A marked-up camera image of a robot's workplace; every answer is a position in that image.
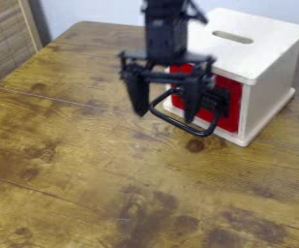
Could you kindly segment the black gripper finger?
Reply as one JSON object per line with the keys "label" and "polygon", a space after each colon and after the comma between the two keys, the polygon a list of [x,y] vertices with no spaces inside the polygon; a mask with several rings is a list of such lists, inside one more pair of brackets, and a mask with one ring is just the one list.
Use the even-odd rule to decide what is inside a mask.
{"label": "black gripper finger", "polygon": [[143,75],[145,68],[139,64],[128,64],[121,71],[132,110],[144,116],[149,110],[149,83]]}
{"label": "black gripper finger", "polygon": [[201,95],[205,91],[207,83],[207,77],[187,77],[179,85],[180,97],[184,101],[184,119],[188,124],[192,123],[199,112]]}

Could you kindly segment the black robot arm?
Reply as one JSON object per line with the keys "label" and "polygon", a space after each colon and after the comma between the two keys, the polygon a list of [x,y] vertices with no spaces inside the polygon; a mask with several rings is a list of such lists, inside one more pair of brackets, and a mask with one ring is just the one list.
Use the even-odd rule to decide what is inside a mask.
{"label": "black robot arm", "polygon": [[172,83],[180,88],[187,123],[199,112],[204,85],[212,78],[215,58],[188,52],[188,23],[208,22],[192,0],[144,0],[145,49],[123,50],[120,79],[132,109],[139,116],[149,111],[149,84]]}

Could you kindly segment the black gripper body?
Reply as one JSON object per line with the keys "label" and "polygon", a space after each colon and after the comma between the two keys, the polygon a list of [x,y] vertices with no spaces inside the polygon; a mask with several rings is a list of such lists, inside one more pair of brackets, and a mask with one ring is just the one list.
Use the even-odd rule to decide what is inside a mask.
{"label": "black gripper body", "polygon": [[[196,20],[200,24],[208,22],[204,15],[145,16],[145,49],[123,50],[117,54],[120,79],[127,85],[147,85],[152,81],[185,84],[191,80],[204,84],[211,83],[213,57],[191,53],[187,49],[191,20]],[[152,70],[155,66],[169,67],[184,64],[195,64],[188,76],[171,76]]]}

